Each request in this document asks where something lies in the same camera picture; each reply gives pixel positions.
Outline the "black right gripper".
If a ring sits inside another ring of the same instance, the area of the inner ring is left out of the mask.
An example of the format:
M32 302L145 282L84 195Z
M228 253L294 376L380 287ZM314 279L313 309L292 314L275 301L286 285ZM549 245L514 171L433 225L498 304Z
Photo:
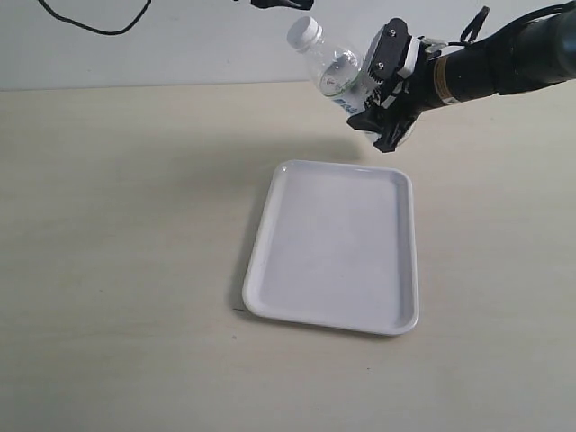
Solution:
M362 112L350 116L346 123L355 131L381 133L373 146L382 153L392 153L408 138L419 119L414 99L424 79L429 61L438 58L444 49L441 40L420 39L418 62L414 73L406 79L391 79L375 83L365 72L366 91Z

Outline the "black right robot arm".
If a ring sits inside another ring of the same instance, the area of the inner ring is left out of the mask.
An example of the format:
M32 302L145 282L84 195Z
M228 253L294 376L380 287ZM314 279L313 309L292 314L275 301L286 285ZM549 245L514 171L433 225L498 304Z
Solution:
M347 123L372 133L374 146L393 152L419 116L493 95L517 95L575 78L575 3L527 13L480 40L490 10L483 7L458 41L410 34L389 20L368 50L364 72L375 87Z

